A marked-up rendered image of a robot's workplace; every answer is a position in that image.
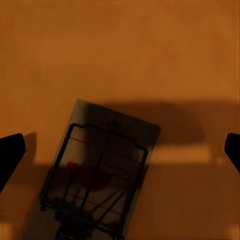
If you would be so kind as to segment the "mousetrap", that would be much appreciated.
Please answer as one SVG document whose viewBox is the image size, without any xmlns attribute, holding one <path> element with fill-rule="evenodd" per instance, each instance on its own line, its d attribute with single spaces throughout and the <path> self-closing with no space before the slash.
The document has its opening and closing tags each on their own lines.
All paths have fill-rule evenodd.
<svg viewBox="0 0 240 240">
<path fill-rule="evenodd" d="M 161 126 L 74 104 L 23 240 L 125 240 Z"/>
</svg>

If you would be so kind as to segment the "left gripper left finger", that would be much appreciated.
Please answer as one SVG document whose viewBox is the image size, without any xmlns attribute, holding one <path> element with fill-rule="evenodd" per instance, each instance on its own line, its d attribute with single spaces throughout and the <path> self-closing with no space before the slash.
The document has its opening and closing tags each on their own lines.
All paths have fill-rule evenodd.
<svg viewBox="0 0 240 240">
<path fill-rule="evenodd" d="M 26 153 L 22 133 L 0 138 L 0 193 Z"/>
</svg>

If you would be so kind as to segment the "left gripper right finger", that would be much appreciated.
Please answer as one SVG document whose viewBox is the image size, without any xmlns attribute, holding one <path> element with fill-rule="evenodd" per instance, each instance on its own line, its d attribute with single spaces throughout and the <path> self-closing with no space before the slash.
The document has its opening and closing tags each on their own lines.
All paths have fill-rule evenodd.
<svg viewBox="0 0 240 240">
<path fill-rule="evenodd" d="M 240 135 L 229 133 L 226 138 L 224 150 L 240 172 Z"/>
</svg>

